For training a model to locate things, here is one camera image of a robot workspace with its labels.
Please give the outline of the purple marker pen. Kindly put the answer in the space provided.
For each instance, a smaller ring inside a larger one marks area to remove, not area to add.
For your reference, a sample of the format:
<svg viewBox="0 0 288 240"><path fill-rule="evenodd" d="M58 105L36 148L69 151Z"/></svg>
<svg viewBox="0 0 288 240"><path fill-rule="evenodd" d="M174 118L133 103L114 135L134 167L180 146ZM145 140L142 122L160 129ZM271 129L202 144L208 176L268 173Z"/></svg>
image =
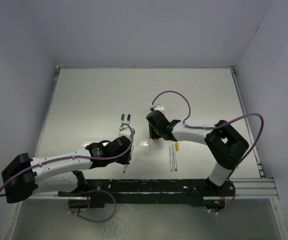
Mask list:
<svg viewBox="0 0 288 240"><path fill-rule="evenodd" d="M132 153L134 150L134 146L131 147L129 154L128 154L128 162L124 165L123 173L125 174L127 171L128 166L130 165L130 161L132 160Z"/></svg>

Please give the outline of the yellow pen cap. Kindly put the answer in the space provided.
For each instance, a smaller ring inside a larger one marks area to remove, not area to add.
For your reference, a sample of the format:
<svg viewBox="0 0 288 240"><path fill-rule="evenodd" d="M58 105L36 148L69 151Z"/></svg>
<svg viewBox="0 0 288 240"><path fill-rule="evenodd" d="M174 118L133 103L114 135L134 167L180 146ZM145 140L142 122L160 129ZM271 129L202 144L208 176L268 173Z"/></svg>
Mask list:
<svg viewBox="0 0 288 240"><path fill-rule="evenodd" d="M178 143L178 142L175 143L175 150L176 150L177 152L179 151L179 143Z"/></svg>

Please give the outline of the green marker pen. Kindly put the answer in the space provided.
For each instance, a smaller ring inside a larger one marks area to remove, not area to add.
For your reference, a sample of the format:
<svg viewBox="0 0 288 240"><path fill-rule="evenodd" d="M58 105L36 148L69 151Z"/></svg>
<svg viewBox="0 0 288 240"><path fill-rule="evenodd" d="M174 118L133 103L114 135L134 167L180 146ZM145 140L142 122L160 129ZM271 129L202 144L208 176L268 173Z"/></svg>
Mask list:
<svg viewBox="0 0 288 240"><path fill-rule="evenodd" d="M121 115L121 119L120 119L120 126L122 126L122 124L124 124L124 120L125 120L125 114L123 113Z"/></svg>

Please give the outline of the blue marker pen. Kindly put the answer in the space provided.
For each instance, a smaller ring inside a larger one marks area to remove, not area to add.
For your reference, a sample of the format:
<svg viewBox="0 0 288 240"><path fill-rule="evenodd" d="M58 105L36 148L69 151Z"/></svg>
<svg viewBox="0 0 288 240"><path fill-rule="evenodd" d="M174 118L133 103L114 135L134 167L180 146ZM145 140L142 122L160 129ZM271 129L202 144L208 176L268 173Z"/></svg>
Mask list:
<svg viewBox="0 0 288 240"><path fill-rule="evenodd" d="M131 114L128 114L127 115L127 121L126 121L128 126L130 126L130 121L131 121Z"/></svg>

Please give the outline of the yellow marker pen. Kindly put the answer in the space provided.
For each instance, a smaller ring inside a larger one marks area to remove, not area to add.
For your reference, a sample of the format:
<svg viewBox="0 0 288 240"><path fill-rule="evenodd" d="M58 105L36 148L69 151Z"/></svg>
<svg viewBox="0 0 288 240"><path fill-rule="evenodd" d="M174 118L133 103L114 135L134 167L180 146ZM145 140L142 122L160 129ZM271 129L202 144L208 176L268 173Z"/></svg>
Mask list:
<svg viewBox="0 0 288 240"><path fill-rule="evenodd" d="M170 162L170 171L174 171L174 162L173 162L173 151L172 146L169 146L169 162Z"/></svg>

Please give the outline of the red marker pen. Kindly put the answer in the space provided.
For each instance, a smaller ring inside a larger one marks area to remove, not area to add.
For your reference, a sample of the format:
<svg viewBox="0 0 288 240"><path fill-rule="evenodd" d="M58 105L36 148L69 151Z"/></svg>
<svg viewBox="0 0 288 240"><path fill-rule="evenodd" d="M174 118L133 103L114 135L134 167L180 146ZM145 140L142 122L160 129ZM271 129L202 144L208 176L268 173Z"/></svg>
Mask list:
<svg viewBox="0 0 288 240"><path fill-rule="evenodd" d="M172 146L172 156L173 156L173 164L174 164L174 170L178 171L178 164L177 164L177 158L176 158L176 149L175 146Z"/></svg>

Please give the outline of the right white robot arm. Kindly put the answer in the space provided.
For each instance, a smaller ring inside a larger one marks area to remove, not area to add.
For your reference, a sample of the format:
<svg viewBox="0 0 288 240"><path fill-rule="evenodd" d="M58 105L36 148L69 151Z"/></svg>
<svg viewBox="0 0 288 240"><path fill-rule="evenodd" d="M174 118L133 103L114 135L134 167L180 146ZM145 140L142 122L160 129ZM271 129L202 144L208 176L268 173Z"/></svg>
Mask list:
<svg viewBox="0 0 288 240"><path fill-rule="evenodd" d="M209 148L216 161L206 183L206 190L212 196L217 196L224 190L225 181L249 148L244 137L225 120L220 120L215 127L193 129L180 120L168 121L159 110L151 111L146 120L159 138L173 142L193 142Z"/></svg>

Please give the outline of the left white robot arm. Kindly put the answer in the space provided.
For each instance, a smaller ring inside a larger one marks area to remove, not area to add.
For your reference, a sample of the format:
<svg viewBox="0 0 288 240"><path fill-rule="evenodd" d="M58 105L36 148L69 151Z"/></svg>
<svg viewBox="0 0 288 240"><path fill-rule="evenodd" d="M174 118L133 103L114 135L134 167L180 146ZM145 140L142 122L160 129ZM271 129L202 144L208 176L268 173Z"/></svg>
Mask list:
<svg viewBox="0 0 288 240"><path fill-rule="evenodd" d="M0 197L13 204L43 192L72 192L82 196L87 191L83 170L104 168L111 163L129 164L130 137L94 142L77 151L52 157L17 155L1 172L3 185Z"/></svg>

